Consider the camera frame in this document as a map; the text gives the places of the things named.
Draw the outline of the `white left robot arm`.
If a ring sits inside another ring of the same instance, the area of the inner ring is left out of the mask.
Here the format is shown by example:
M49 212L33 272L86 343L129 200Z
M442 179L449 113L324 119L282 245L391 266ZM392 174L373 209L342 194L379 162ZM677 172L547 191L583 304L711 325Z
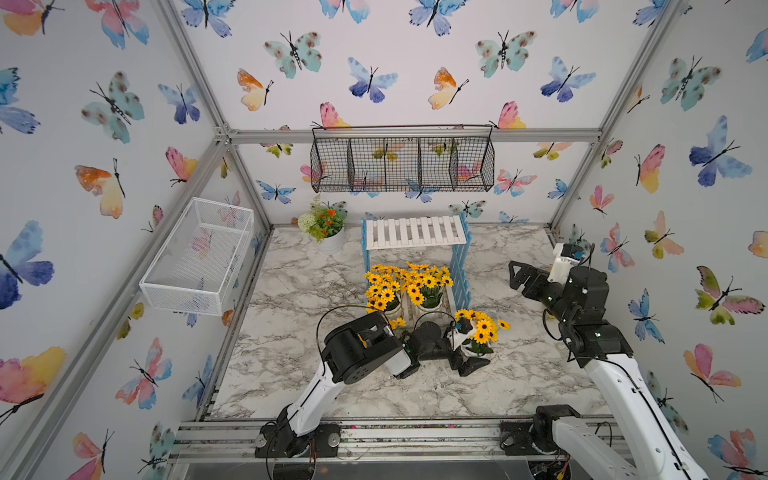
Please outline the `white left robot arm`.
M333 329L319 348L320 363L306 389L276 419L261 427L254 456L292 458L305 452L334 456L340 426L324 423L322 417L345 387L382 366L393 377L404 379L429 360L446 360L461 377L489 365L488 353L469 351L470 320L457 320L449 312L444 315L450 319L446 327L419 317L415 329L402 337L395 334L382 313L369 313Z

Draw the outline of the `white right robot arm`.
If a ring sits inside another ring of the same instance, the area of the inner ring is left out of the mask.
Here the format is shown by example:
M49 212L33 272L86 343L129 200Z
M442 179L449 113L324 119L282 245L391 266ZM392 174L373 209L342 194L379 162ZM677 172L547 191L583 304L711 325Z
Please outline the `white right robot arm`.
M547 447L565 451L593 479L705 479L662 414L621 331L604 317L605 273L557 261L550 271L509 264L510 286L558 322L559 340L605 399L631 453L624 459L563 407L540 407L537 424Z

